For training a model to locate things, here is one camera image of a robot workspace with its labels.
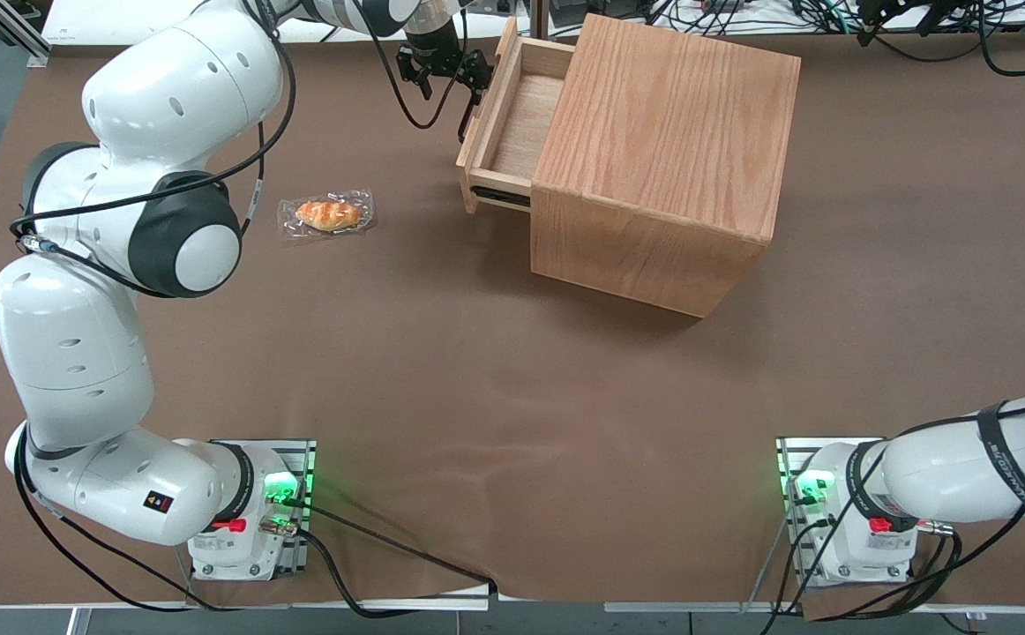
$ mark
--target green light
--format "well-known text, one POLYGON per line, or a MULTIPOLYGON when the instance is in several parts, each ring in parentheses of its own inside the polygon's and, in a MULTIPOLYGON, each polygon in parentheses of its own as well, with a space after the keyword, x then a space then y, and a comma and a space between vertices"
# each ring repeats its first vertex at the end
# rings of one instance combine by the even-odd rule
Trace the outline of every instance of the green light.
POLYGON ((282 505, 297 493, 297 477, 291 473, 266 474, 262 488, 266 499, 282 505))
POLYGON ((826 490, 834 486, 834 474, 826 470, 807 470, 798 475, 795 482, 798 482, 803 495, 812 496, 822 503, 826 501, 826 490))

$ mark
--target wooden cabinet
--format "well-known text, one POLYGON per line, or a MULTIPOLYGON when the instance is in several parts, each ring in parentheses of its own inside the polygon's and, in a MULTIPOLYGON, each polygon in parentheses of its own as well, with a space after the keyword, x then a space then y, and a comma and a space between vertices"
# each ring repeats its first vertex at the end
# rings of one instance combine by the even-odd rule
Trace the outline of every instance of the wooden cabinet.
POLYGON ((459 156, 466 209, 532 213, 532 270, 703 318, 771 242, 797 57, 586 17, 505 29, 459 156))

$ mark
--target bread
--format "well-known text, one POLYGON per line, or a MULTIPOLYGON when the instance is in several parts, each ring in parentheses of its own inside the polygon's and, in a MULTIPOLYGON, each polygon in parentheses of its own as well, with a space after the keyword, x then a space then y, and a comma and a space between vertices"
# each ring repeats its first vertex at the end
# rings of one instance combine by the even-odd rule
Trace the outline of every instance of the bread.
POLYGON ((314 229, 335 231, 358 224, 360 210, 356 206, 334 201, 308 202, 298 206, 295 216, 314 229))

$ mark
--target table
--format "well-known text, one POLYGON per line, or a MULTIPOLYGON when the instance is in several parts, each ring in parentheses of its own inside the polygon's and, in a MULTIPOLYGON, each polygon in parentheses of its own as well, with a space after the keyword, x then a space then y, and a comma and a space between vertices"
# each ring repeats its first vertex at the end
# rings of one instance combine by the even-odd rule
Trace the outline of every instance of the table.
MULTIPOLYGON (((976 55, 915 65, 852 39, 743 41, 802 56, 802 79, 775 241, 703 322, 532 277, 523 213, 461 208, 456 117, 408 128, 367 45, 294 47, 301 99, 238 273, 201 300, 138 306, 158 390, 146 426, 314 437, 319 502, 518 598, 743 601, 782 515, 777 436, 893 434, 1025 394, 1025 79, 976 55), (366 237, 276 237, 280 199, 351 187, 376 196, 366 237), (320 387, 335 378, 347 389, 320 387)), ((1025 68, 1025 36, 993 48, 1025 68)), ((85 49, 29 72, 0 147, 0 268, 16 257, 5 224, 30 160, 89 139, 78 95, 102 60, 85 49)), ((251 183, 231 180, 240 206, 251 183)), ((22 415, 0 358, 0 458, 22 415)), ((994 528, 965 526, 965 540, 994 528)), ((323 536, 359 598, 461 586, 323 536)), ((176 570, 169 549, 117 542, 176 570)), ((178 601, 73 547, 136 598, 178 601)), ((320 566, 199 591, 335 599, 320 566)), ((30 525, 0 460, 0 604, 108 599, 30 525)), ((1025 606, 1025 523, 936 601, 1025 606)))

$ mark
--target warning label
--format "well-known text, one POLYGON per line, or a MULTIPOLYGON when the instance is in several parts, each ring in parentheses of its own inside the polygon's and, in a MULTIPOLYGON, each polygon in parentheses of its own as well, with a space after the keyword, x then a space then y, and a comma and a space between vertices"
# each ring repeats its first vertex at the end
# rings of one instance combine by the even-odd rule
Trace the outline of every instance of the warning label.
POLYGON ((150 510, 157 510, 161 514, 166 514, 171 509, 171 503, 174 503, 174 499, 159 492, 149 491, 149 496, 145 496, 145 506, 150 510))
POLYGON ((234 540, 223 540, 217 538, 217 536, 203 536, 198 535, 191 539, 191 544, 194 548, 202 549, 204 551, 221 551, 223 549, 231 549, 234 547, 234 540))
POLYGON ((911 536, 900 536, 893 534, 870 534, 866 539, 866 547, 870 549, 881 549, 884 551, 899 551, 912 547, 911 536))

